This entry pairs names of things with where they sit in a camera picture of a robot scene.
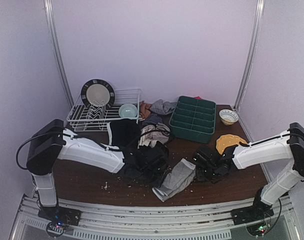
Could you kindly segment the grey boxer briefs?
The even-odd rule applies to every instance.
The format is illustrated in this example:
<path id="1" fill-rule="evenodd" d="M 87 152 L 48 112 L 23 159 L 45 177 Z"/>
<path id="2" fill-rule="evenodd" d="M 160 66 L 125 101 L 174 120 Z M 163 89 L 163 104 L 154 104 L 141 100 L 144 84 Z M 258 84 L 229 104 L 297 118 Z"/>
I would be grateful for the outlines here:
<path id="1" fill-rule="evenodd" d="M 166 175 L 160 187 L 153 187 L 152 192 L 160 201 L 165 202 L 182 192 L 195 178 L 196 165 L 182 158 Z"/>

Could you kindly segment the green compartment tray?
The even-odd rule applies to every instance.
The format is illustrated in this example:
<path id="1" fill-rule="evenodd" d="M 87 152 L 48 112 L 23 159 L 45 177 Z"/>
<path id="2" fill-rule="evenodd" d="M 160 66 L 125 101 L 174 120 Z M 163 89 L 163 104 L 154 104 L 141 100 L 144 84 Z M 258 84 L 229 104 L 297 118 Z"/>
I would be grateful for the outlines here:
<path id="1" fill-rule="evenodd" d="M 169 126 L 176 138 L 208 144 L 216 128 L 216 103 L 180 96 Z"/>

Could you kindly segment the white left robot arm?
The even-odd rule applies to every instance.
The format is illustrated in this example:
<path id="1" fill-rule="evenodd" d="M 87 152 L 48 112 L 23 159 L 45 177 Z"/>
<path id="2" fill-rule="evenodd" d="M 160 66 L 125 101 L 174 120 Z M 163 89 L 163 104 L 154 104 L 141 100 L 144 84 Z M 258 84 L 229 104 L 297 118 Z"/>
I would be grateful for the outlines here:
<path id="1" fill-rule="evenodd" d="M 56 160 L 69 160 L 97 167 L 150 187 L 159 187 L 169 166 L 169 150 L 157 141 L 155 146 L 140 145 L 146 133 L 136 120 L 124 118 L 107 125 L 108 144 L 77 134 L 55 119 L 27 140 L 29 151 L 25 170 L 32 176 L 38 196 L 38 216 L 48 220 L 46 233 L 60 237 L 70 226 L 78 226 L 81 211 L 62 207 L 55 187 Z"/>

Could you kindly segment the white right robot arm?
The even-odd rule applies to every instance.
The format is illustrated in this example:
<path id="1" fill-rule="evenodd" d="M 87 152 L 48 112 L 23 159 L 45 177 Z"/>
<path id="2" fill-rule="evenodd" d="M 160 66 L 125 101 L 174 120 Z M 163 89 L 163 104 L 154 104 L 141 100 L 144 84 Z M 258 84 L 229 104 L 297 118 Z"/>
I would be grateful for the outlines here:
<path id="1" fill-rule="evenodd" d="M 297 122 L 289 129 L 261 141 L 232 142 L 222 151 L 200 146 L 193 154 L 196 178 L 213 184 L 223 180 L 230 172 L 250 166 L 289 159 L 286 167 L 270 183 L 261 187 L 251 206 L 233 209 L 235 225 L 263 220 L 274 214 L 272 206 L 297 183 L 304 181 L 304 128 Z"/>

